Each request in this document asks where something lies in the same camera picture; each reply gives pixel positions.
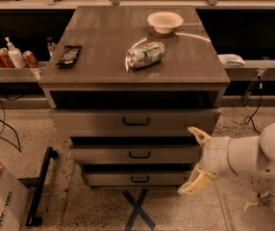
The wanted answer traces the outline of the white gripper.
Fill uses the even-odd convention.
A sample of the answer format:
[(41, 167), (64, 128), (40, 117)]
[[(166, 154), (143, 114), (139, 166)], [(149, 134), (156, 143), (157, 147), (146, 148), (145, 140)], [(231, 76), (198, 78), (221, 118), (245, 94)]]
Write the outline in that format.
[(204, 147), (203, 163), (206, 169), (205, 171), (196, 168), (188, 181), (178, 189), (179, 194), (193, 195), (206, 189), (213, 182), (214, 177), (232, 176), (234, 172), (228, 161), (228, 145), (231, 140), (229, 137), (212, 138), (194, 126), (188, 127), (188, 131)]

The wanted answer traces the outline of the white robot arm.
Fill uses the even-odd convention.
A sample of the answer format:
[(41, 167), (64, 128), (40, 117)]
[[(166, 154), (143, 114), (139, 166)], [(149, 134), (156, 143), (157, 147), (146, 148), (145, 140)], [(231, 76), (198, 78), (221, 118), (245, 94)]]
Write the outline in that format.
[(190, 126), (190, 133), (202, 147), (202, 157), (195, 165), (179, 194), (195, 194), (206, 189), (215, 178), (252, 173), (275, 181), (275, 123), (266, 126), (258, 136), (230, 138), (211, 137)]

